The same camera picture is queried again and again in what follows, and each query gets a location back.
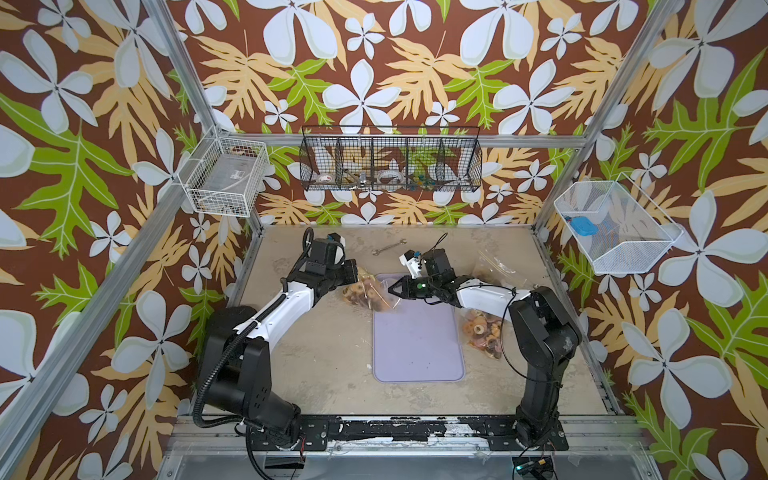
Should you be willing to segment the ziploc bag with cookies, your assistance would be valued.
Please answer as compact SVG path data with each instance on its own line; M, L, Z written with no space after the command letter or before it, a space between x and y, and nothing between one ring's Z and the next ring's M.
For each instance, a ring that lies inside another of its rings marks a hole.
M390 278L375 276L364 269L359 269L357 282L342 289L344 301L350 305L367 308L373 312L393 311L401 302L399 297L389 292L393 285Z

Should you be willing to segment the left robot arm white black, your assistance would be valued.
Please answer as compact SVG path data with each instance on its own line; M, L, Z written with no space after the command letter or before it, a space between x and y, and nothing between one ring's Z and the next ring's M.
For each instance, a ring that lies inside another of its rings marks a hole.
M214 314L200 359L194 424L242 423L279 448L295 446L301 410L272 391L271 353L323 296L357 281L356 261L346 256L343 237L332 232L317 238L306 229L301 254L272 300L258 311L243 306Z

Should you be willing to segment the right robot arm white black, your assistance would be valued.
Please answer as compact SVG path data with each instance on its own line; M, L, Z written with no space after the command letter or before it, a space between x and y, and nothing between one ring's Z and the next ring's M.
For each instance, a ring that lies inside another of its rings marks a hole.
M560 391L582 334L553 290L545 286L518 290L466 275L406 275L388 292L404 300L436 300L479 310L509 323L527 362L525 389L515 411L516 440L522 447L532 448L559 436Z

